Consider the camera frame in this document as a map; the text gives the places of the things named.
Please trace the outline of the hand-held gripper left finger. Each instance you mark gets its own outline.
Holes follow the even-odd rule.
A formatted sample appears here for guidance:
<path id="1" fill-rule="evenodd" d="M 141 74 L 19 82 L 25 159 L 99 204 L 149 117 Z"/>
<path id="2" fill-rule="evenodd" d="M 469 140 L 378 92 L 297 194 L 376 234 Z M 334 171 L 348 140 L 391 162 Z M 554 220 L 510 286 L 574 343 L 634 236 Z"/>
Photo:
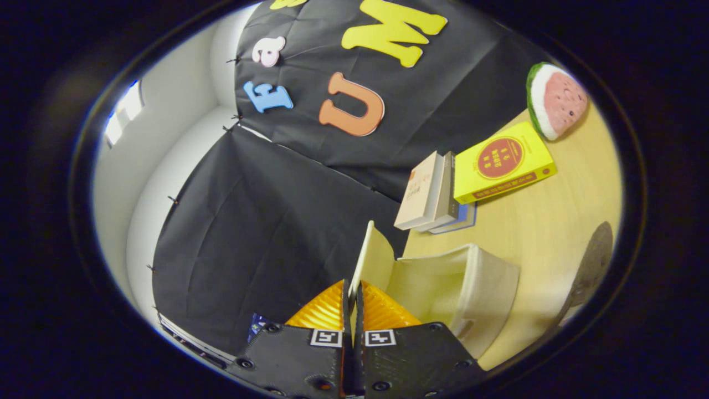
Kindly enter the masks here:
<path id="1" fill-rule="evenodd" d="M 267 323 L 228 374 L 272 396 L 345 398 L 353 349 L 348 290 L 348 280 L 340 280 L 285 323 Z"/>

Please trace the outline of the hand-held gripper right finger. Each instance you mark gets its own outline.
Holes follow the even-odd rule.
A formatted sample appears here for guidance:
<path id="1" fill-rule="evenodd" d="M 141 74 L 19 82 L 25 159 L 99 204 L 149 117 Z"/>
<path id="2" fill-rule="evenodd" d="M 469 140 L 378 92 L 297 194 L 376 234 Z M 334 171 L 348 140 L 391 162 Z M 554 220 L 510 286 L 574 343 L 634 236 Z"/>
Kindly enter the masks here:
<path id="1" fill-rule="evenodd" d="M 440 321 L 423 323 L 380 288 L 356 294 L 354 393 L 363 398 L 443 398 L 488 375 Z"/>

